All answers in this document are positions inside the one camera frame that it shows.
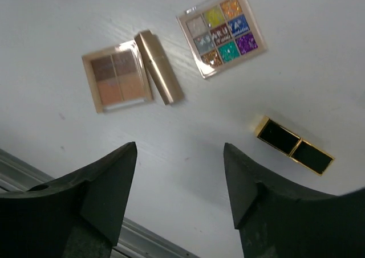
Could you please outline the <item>colourful glitter eyeshadow palette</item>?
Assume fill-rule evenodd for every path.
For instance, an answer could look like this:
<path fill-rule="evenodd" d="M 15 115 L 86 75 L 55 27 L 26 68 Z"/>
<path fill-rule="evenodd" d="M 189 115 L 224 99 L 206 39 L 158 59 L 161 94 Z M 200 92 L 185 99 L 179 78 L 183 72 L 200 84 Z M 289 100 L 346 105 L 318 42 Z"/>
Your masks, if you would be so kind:
<path fill-rule="evenodd" d="M 177 21 L 205 79 L 267 49 L 248 0 L 206 0 Z"/>

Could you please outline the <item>black gold lipstick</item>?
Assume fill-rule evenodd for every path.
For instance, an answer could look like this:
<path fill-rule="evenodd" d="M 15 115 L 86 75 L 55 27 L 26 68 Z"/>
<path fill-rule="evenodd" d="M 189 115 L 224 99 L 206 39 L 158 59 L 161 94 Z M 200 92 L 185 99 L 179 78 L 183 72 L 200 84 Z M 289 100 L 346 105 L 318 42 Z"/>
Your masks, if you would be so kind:
<path fill-rule="evenodd" d="M 306 139 L 263 116 L 254 130 L 255 136 L 296 163 L 322 176 L 335 158 Z"/>

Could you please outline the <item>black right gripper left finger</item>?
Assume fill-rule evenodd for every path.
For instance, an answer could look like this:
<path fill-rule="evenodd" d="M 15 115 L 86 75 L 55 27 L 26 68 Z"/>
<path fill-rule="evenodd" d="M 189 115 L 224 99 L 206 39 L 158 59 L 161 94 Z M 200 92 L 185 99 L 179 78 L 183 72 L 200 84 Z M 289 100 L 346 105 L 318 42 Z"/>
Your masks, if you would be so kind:
<path fill-rule="evenodd" d="M 136 160 L 129 142 L 58 179 L 1 194 L 1 256 L 110 257 Z"/>

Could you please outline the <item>gold lipstick tube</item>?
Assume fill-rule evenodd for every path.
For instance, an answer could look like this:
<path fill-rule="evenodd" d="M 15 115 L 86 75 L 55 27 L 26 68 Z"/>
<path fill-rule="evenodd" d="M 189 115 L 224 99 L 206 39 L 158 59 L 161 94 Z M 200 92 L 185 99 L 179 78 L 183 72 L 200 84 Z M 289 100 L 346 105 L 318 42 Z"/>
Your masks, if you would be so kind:
<path fill-rule="evenodd" d="M 165 105 L 175 104 L 184 98 L 169 59 L 159 41 L 150 30 L 139 32 L 134 38 L 143 59 L 144 66 Z"/>

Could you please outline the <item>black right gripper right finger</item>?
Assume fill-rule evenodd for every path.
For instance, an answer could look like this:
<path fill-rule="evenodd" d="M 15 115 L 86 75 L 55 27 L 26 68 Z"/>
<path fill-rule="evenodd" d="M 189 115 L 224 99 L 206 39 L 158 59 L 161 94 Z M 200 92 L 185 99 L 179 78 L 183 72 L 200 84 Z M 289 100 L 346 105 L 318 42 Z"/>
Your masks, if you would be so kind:
<path fill-rule="evenodd" d="M 245 257 L 363 257 L 364 190 L 336 196 L 292 182 L 232 144 L 224 168 Z"/>

